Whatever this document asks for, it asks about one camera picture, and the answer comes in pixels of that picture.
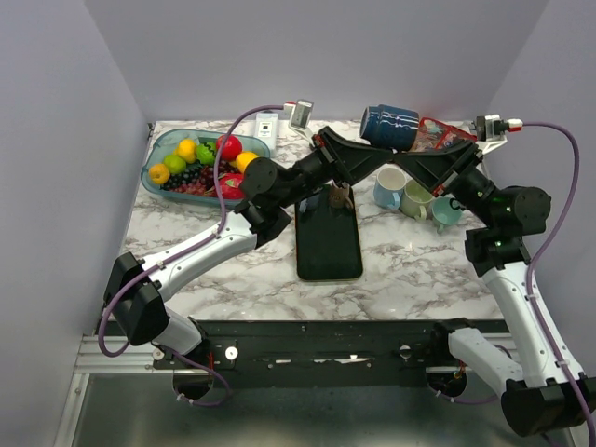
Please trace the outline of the dark blue gold-rimmed cup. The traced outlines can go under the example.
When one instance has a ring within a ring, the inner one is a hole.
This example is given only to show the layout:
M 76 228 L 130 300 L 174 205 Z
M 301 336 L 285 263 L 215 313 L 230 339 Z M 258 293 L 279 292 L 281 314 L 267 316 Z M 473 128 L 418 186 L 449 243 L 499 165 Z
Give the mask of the dark blue gold-rimmed cup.
M 371 105 L 363 112 L 359 136 L 375 147 L 407 152 L 413 147 L 419 122 L 415 111 L 386 104 Z

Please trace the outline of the light blue hexagonal mug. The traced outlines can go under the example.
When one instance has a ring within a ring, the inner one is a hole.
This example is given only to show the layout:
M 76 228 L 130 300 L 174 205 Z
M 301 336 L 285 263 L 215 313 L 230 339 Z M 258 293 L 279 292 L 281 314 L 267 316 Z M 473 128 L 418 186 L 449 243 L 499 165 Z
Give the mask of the light blue hexagonal mug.
M 404 173 L 397 168 L 381 169 L 375 180 L 373 199 L 377 206 L 387 210 L 400 207 L 403 189 L 407 183 Z

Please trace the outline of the light green ceramic mug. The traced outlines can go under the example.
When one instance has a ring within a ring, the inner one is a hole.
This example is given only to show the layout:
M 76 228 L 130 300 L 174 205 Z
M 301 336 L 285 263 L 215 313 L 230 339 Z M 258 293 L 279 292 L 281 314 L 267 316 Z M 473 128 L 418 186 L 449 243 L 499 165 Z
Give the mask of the light green ceramic mug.
M 427 219 L 427 210 L 433 200 L 434 196 L 422 185 L 415 180 L 409 180 L 403 189 L 400 210 L 410 218 L 424 221 Z

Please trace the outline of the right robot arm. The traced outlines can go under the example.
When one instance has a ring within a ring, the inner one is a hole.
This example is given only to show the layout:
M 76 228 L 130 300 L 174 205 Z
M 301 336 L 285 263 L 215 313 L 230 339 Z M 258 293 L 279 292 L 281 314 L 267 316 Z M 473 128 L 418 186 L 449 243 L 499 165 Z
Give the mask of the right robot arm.
M 467 231 L 466 256 L 495 298 L 520 359 L 510 359 L 471 327 L 432 337 L 429 356 L 441 365 L 459 359 L 470 367 L 500 399 L 519 436 L 586 425 L 593 445 L 595 380 L 556 329 L 535 282 L 535 258 L 523 242 L 545 231 L 550 197 L 536 187 L 496 186 L 479 170 L 481 160 L 473 142 L 394 156 L 433 196 L 452 196 L 483 222 Z

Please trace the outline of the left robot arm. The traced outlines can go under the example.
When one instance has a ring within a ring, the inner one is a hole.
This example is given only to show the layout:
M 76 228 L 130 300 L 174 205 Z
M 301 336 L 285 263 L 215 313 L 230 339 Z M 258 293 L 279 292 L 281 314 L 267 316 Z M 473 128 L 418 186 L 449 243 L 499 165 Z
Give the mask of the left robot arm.
M 359 183 L 399 148 L 371 138 L 353 142 L 324 127 L 311 136 L 310 149 L 289 168 L 266 157 L 251 161 L 240 185 L 243 200 L 210 229 L 145 261 L 130 252 L 117 257 L 104 293 L 99 337 L 114 318 L 126 345 L 155 343 L 173 350 L 183 366 L 199 366 L 207 354 L 202 334 L 191 319 L 169 311 L 167 300 L 213 267 L 277 238 L 291 221 L 289 206 L 328 182 Z

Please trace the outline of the mint green bird-print mug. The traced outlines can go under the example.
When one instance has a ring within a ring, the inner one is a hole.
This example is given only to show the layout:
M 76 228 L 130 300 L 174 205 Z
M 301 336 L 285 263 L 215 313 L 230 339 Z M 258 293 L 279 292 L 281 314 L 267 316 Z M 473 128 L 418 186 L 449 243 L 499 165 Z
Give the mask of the mint green bird-print mug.
M 452 196 L 441 196 L 431 205 L 432 222 L 438 234 L 459 222 L 466 208 Z

